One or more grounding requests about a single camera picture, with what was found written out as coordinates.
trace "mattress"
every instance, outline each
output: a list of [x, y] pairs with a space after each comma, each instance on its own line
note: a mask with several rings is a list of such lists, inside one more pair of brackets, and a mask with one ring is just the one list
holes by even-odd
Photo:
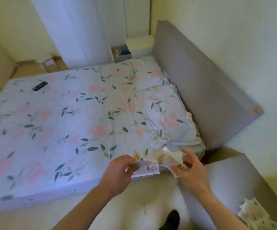
[[154, 57], [9, 80], [0, 93], [0, 212], [88, 192], [111, 160], [134, 150], [142, 158], [165, 144], [178, 150], [172, 142], [195, 126], [181, 105], [164, 111], [159, 94], [147, 106], [145, 91], [164, 86], [178, 103]]

